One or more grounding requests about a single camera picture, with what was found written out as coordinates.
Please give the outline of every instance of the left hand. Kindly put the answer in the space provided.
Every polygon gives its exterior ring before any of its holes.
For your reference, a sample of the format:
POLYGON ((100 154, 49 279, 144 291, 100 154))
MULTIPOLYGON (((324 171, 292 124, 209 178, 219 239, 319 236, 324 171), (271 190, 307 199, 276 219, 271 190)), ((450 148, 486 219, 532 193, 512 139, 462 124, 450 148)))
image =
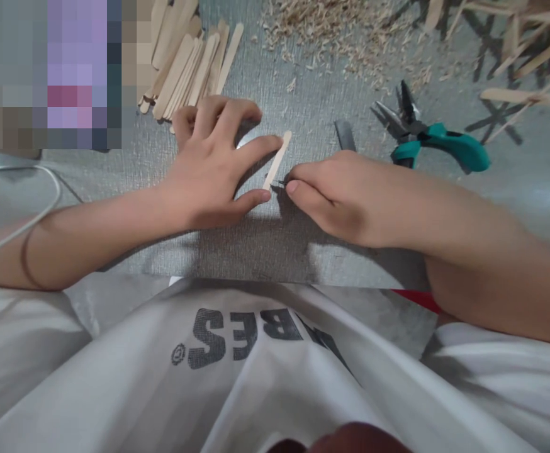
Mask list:
POLYGON ((242 120, 260 121, 252 101, 210 96, 197 108, 183 107, 172 117, 179 152, 166 178, 153 190, 162 207, 162 221, 171 233, 224 227, 269 201, 271 193, 251 190, 234 199, 244 174, 282 145, 276 135, 257 137, 235 149, 242 120))

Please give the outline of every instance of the person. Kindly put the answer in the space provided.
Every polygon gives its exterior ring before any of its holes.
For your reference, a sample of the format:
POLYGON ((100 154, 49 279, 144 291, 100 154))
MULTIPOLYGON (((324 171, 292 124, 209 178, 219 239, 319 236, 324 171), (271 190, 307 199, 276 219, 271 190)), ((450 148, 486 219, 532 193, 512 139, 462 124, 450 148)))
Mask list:
MULTIPOLYGON (((550 452, 550 246, 503 208, 341 151, 289 173, 327 233, 425 257, 443 314, 416 361, 312 286, 183 279, 89 341, 60 292, 141 244, 239 222, 281 146, 252 101, 173 118, 154 187, 54 211, 0 249, 0 452, 550 452)), ((0 239, 21 224, 0 229, 0 239)))

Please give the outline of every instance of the fingernail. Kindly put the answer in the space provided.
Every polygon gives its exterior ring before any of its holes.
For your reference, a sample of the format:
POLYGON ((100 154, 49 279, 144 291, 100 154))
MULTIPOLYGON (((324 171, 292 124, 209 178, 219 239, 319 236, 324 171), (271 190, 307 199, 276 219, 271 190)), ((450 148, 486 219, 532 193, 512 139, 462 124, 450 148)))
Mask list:
POLYGON ((292 195, 300 183, 298 181, 290 181, 286 186, 287 192, 292 195))

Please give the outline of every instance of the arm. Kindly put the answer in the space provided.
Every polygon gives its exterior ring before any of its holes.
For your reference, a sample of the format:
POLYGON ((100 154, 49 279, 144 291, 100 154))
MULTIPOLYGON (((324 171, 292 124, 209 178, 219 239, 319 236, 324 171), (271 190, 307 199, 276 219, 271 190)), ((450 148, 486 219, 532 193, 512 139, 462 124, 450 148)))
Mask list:
MULTIPOLYGON (((0 287, 68 288, 135 247, 238 222, 271 197, 256 189, 233 199, 244 173, 281 146, 279 137, 265 136, 235 149, 240 122, 261 116, 256 104, 224 96, 180 110, 173 119, 179 153, 164 181, 51 213, 0 248, 0 287)), ((0 229, 0 239, 22 224, 0 229)))
POLYGON ((366 247, 423 253, 434 298, 447 314, 550 342, 550 246, 502 208, 348 151, 298 165, 289 179, 290 198, 326 232, 366 247))

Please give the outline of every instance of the forearm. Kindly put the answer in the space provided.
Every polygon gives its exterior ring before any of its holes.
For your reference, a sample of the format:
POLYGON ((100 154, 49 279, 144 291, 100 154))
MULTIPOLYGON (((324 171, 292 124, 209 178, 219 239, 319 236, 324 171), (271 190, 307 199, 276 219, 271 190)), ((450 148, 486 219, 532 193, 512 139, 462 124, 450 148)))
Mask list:
MULTIPOLYGON (((60 290, 135 247, 177 232, 152 189, 55 211, 0 248, 0 287, 60 290)), ((25 221, 0 229, 0 239, 25 221)))
POLYGON ((421 229, 408 244, 426 256, 441 308, 464 322, 550 342, 550 246, 459 187, 423 197, 421 229))

